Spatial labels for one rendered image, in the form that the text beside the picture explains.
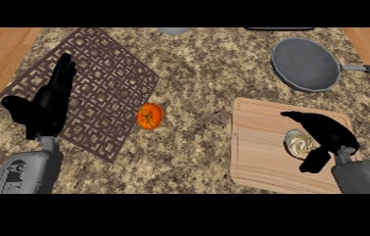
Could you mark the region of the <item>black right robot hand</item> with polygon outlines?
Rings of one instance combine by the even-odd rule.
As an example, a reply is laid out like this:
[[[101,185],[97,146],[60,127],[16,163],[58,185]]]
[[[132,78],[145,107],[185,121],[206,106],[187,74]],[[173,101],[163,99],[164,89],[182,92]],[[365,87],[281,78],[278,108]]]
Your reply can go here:
[[[349,129],[330,117],[315,113],[300,113],[296,111],[281,112],[284,117],[300,123],[306,132],[318,142],[319,147],[309,151],[299,170],[302,172],[318,173],[324,168],[331,156],[341,150],[350,157],[359,149],[356,138]]]

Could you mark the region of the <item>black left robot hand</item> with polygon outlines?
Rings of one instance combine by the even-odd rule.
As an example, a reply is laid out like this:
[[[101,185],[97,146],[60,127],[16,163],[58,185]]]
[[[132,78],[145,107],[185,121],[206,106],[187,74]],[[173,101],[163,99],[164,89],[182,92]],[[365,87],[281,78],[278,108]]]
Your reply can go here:
[[[57,136],[63,129],[75,73],[70,55],[63,53],[48,83],[36,91],[33,99],[29,101],[14,95],[1,99],[13,122],[26,127],[27,140],[41,136]]]

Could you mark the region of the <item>white frosted cupcake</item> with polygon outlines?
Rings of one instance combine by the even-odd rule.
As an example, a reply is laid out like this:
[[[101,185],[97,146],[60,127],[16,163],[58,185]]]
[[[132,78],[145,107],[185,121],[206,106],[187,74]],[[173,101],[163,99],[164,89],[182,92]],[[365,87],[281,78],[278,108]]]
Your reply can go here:
[[[285,132],[282,145],[290,156],[299,160],[304,160],[309,152],[318,148],[312,136],[300,129]]]

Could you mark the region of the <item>pale wooden cutting board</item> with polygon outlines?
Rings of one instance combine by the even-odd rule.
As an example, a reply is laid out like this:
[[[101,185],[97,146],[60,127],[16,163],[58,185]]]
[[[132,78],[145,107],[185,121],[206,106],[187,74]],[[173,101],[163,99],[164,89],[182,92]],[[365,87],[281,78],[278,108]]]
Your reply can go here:
[[[285,111],[325,115],[352,129],[350,120],[341,113],[237,97],[231,118],[231,179],[240,185],[276,193],[335,194],[334,160],[319,173],[302,173],[302,161],[284,150],[285,132],[303,129],[296,121],[279,115]]]

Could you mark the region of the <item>grey frying pan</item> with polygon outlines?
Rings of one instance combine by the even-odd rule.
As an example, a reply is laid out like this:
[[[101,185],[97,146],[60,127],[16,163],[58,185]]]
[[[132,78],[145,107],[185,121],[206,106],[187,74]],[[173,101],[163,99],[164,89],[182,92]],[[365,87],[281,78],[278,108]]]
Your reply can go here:
[[[327,48],[302,37],[288,37],[275,43],[269,63],[281,82],[306,93],[328,91],[343,71],[370,73],[370,65],[343,66]]]

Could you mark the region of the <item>brown patterned placemat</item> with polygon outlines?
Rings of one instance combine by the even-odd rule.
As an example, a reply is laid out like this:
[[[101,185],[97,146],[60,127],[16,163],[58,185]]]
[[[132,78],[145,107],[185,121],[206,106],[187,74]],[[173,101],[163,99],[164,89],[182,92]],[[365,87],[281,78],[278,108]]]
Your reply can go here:
[[[26,99],[47,84],[54,64],[67,53],[76,64],[69,108],[58,137],[105,162],[114,160],[148,102],[159,75],[97,27],[79,27],[0,92]]]

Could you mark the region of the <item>orange tomato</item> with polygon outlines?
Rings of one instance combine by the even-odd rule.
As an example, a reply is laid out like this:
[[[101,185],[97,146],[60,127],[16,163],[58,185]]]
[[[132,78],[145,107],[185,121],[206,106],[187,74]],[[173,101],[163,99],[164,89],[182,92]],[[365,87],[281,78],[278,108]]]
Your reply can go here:
[[[141,105],[135,115],[135,121],[142,129],[156,129],[164,117],[164,111],[156,103],[145,103]]]

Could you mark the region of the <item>grey rounded object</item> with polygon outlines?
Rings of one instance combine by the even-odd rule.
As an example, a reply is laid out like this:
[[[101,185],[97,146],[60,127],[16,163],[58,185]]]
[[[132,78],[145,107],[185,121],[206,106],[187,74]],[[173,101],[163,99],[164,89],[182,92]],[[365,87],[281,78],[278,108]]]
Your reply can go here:
[[[190,27],[157,27],[157,29],[169,35],[181,35],[190,31]]]

